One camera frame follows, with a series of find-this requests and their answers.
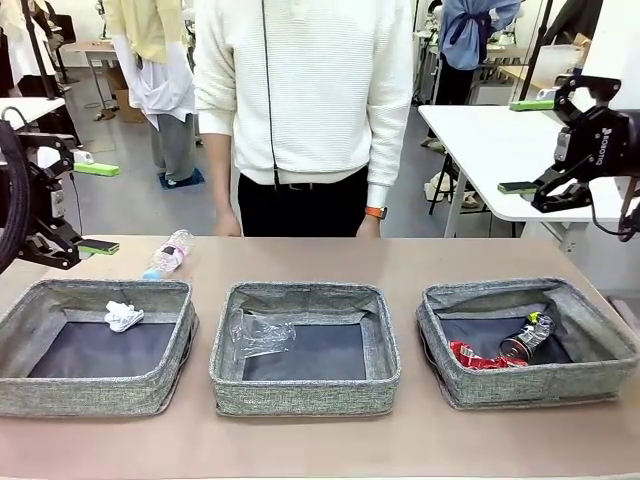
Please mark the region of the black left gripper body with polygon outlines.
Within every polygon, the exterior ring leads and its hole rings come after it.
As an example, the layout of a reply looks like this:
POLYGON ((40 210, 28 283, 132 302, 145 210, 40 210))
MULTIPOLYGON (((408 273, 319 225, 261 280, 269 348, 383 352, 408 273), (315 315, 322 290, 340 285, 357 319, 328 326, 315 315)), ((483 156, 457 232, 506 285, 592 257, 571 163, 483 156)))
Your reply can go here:
POLYGON ((60 179, 49 169, 30 168, 30 217, 27 234, 59 229, 65 219, 64 191, 60 179))

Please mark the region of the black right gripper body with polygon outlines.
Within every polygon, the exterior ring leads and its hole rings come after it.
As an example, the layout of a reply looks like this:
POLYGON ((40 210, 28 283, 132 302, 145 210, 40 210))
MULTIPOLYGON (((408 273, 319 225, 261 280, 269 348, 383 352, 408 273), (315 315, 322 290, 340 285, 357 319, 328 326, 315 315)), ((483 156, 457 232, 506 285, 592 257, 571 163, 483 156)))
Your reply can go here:
POLYGON ((553 167, 570 178, 640 177, 640 110, 592 107, 565 121, 553 167))

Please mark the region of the white paper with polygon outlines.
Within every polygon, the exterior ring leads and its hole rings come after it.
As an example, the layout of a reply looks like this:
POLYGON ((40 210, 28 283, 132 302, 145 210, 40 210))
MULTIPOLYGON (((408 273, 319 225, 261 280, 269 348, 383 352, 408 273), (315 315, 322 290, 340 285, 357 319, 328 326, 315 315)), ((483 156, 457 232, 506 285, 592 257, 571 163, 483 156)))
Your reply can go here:
POLYGON ((133 305, 109 301, 106 304, 107 313, 104 321, 109 329, 115 333, 122 333, 136 325, 144 318, 144 311, 137 310, 133 305))

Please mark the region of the clear bottle with blue cap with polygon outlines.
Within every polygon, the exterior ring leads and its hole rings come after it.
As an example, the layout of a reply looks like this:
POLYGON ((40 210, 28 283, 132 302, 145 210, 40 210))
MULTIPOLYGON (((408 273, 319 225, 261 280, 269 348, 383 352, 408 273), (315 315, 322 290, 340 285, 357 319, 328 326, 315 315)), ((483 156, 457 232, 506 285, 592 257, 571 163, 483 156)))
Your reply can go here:
POLYGON ((188 256, 195 237, 188 230, 174 232, 152 254, 142 278, 160 280, 172 275, 188 256))

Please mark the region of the black and purple drink can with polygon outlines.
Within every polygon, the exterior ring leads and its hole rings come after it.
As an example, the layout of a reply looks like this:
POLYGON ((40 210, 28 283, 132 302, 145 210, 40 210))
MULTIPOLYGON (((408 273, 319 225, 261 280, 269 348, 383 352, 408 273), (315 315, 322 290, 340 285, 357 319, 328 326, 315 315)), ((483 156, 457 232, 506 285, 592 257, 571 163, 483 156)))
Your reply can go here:
POLYGON ((529 362, 537 349, 554 333, 555 321, 542 312, 532 312, 514 334, 500 343, 503 357, 529 362))

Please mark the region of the crushed red drink can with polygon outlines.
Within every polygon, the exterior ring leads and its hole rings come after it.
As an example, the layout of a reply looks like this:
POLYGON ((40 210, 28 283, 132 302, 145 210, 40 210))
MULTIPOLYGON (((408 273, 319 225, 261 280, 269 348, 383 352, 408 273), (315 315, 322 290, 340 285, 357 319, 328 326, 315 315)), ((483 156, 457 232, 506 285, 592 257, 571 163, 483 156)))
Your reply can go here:
POLYGON ((481 357, 475 353, 470 345, 460 341, 451 341, 449 348, 458 363, 464 368, 471 370, 496 370, 528 366, 526 361, 518 358, 504 356, 495 358, 481 357))

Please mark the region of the person's right forearm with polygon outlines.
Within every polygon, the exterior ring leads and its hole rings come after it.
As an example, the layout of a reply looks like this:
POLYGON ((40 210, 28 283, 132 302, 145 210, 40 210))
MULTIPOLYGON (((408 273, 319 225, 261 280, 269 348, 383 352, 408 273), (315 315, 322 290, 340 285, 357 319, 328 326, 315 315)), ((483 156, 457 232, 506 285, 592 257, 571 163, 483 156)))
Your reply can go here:
POLYGON ((210 163, 216 216, 219 219, 234 215, 231 204, 231 137, 204 134, 204 147, 210 163))

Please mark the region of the person's right hand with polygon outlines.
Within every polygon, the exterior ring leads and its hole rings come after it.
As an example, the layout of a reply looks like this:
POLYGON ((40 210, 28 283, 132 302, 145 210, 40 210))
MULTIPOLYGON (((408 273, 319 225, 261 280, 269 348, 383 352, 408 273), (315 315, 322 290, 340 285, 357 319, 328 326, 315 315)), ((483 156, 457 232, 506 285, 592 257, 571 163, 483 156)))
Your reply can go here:
POLYGON ((220 237, 242 236, 240 221, 232 210, 220 210, 216 212, 214 235, 220 237))

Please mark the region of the translucent plastic box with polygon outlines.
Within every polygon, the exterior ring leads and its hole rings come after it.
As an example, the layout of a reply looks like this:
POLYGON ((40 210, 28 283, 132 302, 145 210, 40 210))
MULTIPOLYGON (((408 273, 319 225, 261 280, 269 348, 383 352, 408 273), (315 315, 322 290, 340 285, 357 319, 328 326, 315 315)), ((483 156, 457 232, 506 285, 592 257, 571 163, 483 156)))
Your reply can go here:
POLYGON ((533 79, 554 85, 560 75, 569 74, 583 55, 584 49, 571 44, 543 46, 537 58, 533 79))

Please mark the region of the black stand pole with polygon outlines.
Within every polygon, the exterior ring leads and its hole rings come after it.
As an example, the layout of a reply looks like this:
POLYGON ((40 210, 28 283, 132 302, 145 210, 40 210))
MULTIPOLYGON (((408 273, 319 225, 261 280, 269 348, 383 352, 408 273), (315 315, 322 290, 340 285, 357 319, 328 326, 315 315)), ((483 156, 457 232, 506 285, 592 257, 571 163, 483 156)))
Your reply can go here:
POLYGON ((529 57, 529 61, 528 61, 528 65, 527 65, 527 72, 525 74, 524 81, 523 81, 522 86, 520 88, 520 93, 519 93, 519 97, 518 97, 519 101, 525 101, 526 97, 527 97, 527 94, 529 92, 529 88, 531 86, 531 82, 532 82, 532 79, 533 79, 533 74, 534 74, 534 71, 535 71, 535 66, 536 66, 536 63, 537 63, 537 60, 538 60, 538 57, 539 57, 539 53, 540 53, 541 47, 542 47, 542 45, 544 43, 544 37, 545 37, 546 32, 547 32, 547 26, 548 26, 548 23, 549 23, 549 17, 550 17, 550 14, 551 14, 553 2, 554 2, 554 0, 545 0, 542 19, 539 22, 539 28, 537 30, 537 35, 535 37, 533 50, 532 50, 531 55, 529 57))
POLYGON ((38 65, 41 81, 42 81, 44 90, 46 92, 46 97, 49 100, 54 100, 56 96, 49 82, 49 75, 47 74, 47 71, 43 62, 43 58, 41 55, 40 42, 35 33, 34 22, 32 20, 30 8, 29 8, 29 0, 20 0, 20 1, 22 6, 22 12, 25 18, 25 25, 29 34, 30 42, 34 52, 34 57, 38 65))

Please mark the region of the blue floor mat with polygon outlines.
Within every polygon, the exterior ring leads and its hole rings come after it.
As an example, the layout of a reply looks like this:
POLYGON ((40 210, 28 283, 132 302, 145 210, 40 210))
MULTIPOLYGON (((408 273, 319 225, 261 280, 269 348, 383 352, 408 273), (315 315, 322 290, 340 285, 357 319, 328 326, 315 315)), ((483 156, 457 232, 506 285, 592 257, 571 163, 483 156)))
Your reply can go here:
POLYGON ((190 177, 181 181, 170 181, 166 178, 166 175, 164 173, 159 173, 157 177, 163 190, 190 187, 203 184, 205 182, 204 176, 197 168, 193 170, 193 173, 190 177))

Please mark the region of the black office chair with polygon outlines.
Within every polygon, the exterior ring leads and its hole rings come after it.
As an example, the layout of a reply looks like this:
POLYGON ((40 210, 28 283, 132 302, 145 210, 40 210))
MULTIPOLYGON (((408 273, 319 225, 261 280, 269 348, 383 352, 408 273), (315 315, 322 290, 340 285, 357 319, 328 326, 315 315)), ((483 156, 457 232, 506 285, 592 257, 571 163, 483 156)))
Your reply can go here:
POLYGON ((66 14, 56 14, 49 18, 49 26, 54 34, 63 38, 63 44, 73 44, 76 42, 76 34, 72 17, 66 14))

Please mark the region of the yellow cardigan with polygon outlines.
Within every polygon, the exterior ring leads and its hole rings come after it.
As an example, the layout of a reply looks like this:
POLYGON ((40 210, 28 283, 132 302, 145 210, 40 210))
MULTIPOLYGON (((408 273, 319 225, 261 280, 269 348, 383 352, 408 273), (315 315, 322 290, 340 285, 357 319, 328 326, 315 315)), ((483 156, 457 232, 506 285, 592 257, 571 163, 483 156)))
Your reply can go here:
POLYGON ((128 40, 142 59, 166 63, 167 45, 182 40, 181 0, 103 0, 112 41, 128 40))

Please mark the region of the grey fabric basket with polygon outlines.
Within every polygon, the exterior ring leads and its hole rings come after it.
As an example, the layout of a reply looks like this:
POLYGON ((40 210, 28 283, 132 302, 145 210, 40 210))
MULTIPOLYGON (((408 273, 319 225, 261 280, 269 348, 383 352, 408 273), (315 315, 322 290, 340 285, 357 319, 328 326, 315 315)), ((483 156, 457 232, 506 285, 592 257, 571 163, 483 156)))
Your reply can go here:
POLYGON ((553 277, 433 285, 416 312, 427 361, 443 396, 459 410, 529 408, 615 399, 640 367, 640 346, 571 283, 553 277), (528 314, 555 321, 527 367, 471 370, 449 343, 485 358, 528 314))
POLYGON ((354 283, 242 282, 229 290, 210 361, 216 408, 233 417, 366 417, 389 413, 401 362, 382 291, 354 283), (234 360, 236 308, 296 329, 286 352, 234 360))
POLYGON ((0 416, 159 414, 197 327, 183 281, 41 280, 0 317, 0 416), (142 309, 144 318, 112 332, 104 321, 109 301, 142 309))

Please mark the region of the person in white sweater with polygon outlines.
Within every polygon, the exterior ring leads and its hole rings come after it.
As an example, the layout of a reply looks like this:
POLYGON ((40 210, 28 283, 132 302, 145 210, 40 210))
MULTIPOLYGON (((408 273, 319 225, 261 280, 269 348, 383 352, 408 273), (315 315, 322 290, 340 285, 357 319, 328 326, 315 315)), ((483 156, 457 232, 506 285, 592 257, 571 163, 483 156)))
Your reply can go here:
POLYGON ((386 206, 413 86, 410 0, 194 0, 200 133, 231 137, 245 237, 356 237, 386 206), (335 183, 365 190, 247 191, 335 183))

